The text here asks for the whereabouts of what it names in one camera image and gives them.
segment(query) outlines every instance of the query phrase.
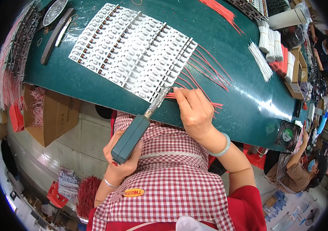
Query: cooling fan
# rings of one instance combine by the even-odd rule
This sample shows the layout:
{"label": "cooling fan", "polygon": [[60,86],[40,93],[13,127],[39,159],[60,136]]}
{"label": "cooling fan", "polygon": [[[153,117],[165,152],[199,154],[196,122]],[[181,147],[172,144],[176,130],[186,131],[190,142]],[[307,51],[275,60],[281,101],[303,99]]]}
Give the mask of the cooling fan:
{"label": "cooling fan", "polygon": [[305,225],[306,226],[310,226],[314,223],[314,221],[318,218],[319,216],[319,209],[315,208],[310,210],[310,213],[308,215],[308,217],[305,220]]}
{"label": "cooling fan", "polygon": [[282,120],[281,127],[276,138],[276,143],[288,151],[294,151],[300,131],[300,126]]}

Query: green workbench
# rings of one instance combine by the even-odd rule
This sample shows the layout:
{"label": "green workbench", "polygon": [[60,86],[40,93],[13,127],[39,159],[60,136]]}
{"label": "green workbench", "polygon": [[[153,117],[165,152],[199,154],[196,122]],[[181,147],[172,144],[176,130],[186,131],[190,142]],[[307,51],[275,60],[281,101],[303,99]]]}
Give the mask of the green workbench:
{"label": "green workbench", "polygon": [[[276,73],[269,83],[264,82],[247,48],[250,40],[259,43],[259,30],[255,22],[222,0],[218,2],[234,12],[235,23],[245,35],[240,36],[222,16],[195,0],[190,3],[188,0],[181,0],[180,3],[178,0],[143,0],[140,6],[134,5],[131,0],[108,2],[142,11],[193,37],[217,59],[233,79],[230,82],[232,86],[228,86],[229,92],[226,92],[196,69],[186,65],[210,99],[224,104],[223,109],[218,110],[219,114],[215,114],[214,126],[227,133],[231,140],[284,150],[276,145],[275,139],[282,120],[297,119],[293,117],[296,99],[291,97]],[[149,106],[148,102],[68,58],[77,37],[105,3],[96,0],[69,0],[67,8],[75,8],[75,13],[78,14],[76,30],[68,32],[60,46],[53,49],[46,66],[40,63],[40,59],[52,31],[46,35],[43,30],[38,31],[28,55],[24,81],[94,104],[135,115],[143,114]],[[306,112],[301,110],[299,120],[304,121],[305,117]],[[166,99],[151,118],[183,127],[178,105],[173,100]]]}

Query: led strip board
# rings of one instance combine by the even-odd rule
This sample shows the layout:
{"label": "led strip board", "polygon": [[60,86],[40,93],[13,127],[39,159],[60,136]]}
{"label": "led strip board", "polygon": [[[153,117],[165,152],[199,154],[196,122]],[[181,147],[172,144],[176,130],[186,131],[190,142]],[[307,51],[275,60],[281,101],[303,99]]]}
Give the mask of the led strip board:
{"label": "led strip board", "polygon": [[163,87],[173,85],[196,47],[165,22],[106,3],[69,58],[152,103]]}

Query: face mask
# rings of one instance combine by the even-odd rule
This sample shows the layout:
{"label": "face mask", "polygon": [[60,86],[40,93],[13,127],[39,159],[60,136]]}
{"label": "face mask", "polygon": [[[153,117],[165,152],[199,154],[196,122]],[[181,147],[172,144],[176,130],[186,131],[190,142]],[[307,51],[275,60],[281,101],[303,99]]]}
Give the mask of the face mask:
{"label": "face mask", "polygon": [[315,160],[312,160],[309,165],[308,165],[308,172],[311,172],[311,168],[313,167],[313,165],[315,165]]}

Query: white wire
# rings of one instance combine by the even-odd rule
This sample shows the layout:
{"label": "white wire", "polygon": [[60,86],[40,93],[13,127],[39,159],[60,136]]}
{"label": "white wire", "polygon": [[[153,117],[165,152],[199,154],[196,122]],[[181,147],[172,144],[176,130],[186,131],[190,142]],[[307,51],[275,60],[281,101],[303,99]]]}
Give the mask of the white wire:
{"label": "white wire", "polygon": [[288,53],[288,62],[287,62],[287,73],[286,73],[286,76],[285,76],[285,79],[287,82],[291,83],[292,82],[292,76],[293,76],[293,73],[294,73],[294,63],[295,63],[295,56],[289,52]]}
{"label": "white wire", "polygon": [[269,82],[269,79],[273,75],[273,71],[269,67],[267,61],[263,57],[263,54],[260,52],[260,50],[258,49],[256,44],[251,40],[250,40],[250,42],[251,43],[249,44],[249,47],[248,47],[249,51],[254,56],[254,59],[255,59],[256,63],[258,64],[260,71],[263,74],[264,81]]}
{"label": "white wire", "polygon": [[279,31],[273,31],[274,34],[274,55],[277,62],[283,61],[283,52],[281,47],[281,33]]}
{"label": "white wire", "polygon": [[260,32],[259,49],[267,54],[269,53],[269,24],[264,20],[258,20],[257,23]]}
{"label": "white wire", "polygon": [[265,60],[267,60],[268,63],[272,63],[276,60],[276,58],[274,56],[274,32],[271,29],[269,29],[268,38],[269,38],[269,53],[265,56]]}

